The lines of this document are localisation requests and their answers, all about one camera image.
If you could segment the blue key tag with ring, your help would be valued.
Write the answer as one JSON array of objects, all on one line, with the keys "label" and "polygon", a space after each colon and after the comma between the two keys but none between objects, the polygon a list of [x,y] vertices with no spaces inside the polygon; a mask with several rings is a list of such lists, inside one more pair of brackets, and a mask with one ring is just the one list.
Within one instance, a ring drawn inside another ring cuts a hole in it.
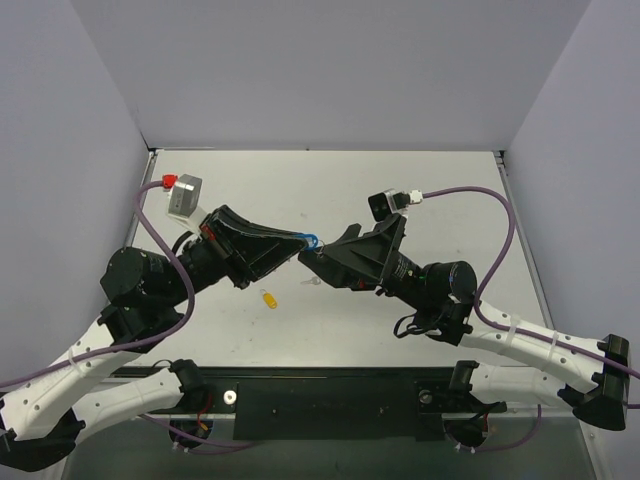
[{"label": "blue key tag with ring", "polygon": [[319,246],[319,239],[315,234],[299,233],[296,234],[295,237],[306,243],[306,246],[304,247],[305,251],[315,250]]}]

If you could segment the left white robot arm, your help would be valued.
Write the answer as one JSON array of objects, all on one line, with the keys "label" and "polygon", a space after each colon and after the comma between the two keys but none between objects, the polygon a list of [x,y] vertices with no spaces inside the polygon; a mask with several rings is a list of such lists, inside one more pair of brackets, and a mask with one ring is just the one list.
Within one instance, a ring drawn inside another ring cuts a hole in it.
[{"label": "left white robot arm", "polygon": [[250,223],[223,205],[187,233],[181,252],[116,251],[101,279],[109,302],[98,318],[44,373],[2,395],[2,465],[43,470],[95,432],[139,414],[205,411],[212,393],[191,360],[95,388],[181,328],[198,292],[224,278],[245,289],[316,243],[308,234]]}]

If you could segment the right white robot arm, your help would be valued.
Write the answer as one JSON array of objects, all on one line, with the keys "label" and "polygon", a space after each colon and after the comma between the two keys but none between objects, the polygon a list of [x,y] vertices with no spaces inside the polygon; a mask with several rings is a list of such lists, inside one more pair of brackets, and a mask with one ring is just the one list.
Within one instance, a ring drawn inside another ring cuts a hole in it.
[{"label": "right white robot arm", "polygon": [[592,426],[622,431],[627,423],[629,343],[558,332],[502,312],[477,294],[465,261],[419,266],[400,246],[406,220],[393,214],[368,233],[354,224],[336,241],[299,254],[299,261],[336,289],[373,291],[413,308],[412,323],[395,336],[425,335],[513,361],[497,367],[463,361],[447,383],[449,402],[468,409],[520,402],[565,407]]}]

